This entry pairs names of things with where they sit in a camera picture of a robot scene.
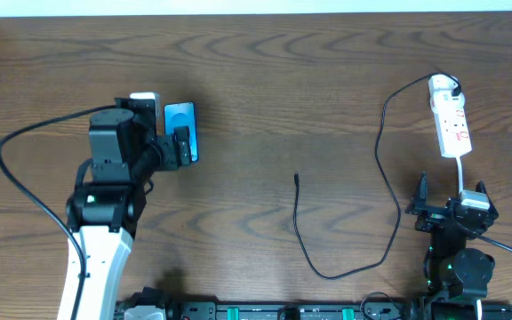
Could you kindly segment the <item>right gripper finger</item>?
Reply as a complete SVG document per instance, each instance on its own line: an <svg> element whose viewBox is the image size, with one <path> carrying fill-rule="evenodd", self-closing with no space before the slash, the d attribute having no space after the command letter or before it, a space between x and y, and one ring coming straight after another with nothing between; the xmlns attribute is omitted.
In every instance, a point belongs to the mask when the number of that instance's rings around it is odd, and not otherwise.
<svg viewBox="0 0 512 320"><path fill-rule="evenodd" d="M476 192L478 193L478 202L483 209L491 209L493 208L492 200L488 195L485 184L482 180L480 180L476 184Z"/></svg>
<svg viewBox="0 0 512 320"><path fill-rule="evenodd" d="M427 173L422 172L418 182L418 186L412 196L410 202L411 209L423 209L426 206L428 199L428 180Z"/></svg>

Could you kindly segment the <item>blue Galaxy smartphone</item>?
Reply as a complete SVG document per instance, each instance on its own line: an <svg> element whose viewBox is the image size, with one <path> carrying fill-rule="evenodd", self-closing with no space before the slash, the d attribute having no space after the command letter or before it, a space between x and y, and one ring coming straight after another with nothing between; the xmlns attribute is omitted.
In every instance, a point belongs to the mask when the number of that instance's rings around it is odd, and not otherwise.
<svg viewBox="0 0 512 320"><path fill-rule="evenodd" d="M189 144L192 162L199 160L197 129L196 129L196 108L192 102L181 102L167 104L164 106L164 133L172 134L174 129L187 126L189 129Z"/></svg>

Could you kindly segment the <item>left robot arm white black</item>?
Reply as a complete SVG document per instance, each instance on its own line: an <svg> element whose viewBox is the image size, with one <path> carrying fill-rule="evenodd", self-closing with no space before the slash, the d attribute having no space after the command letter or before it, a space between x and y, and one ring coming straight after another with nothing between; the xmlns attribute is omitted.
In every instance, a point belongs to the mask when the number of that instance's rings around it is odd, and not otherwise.
<svg viewBox="0 0 512 320"><path fill-rule="evenodd" d="M66 203L68 270L60 319L110 319L155 172L198 160L196 109L153 92L116 99L90 118L92 156Z"/></svg>

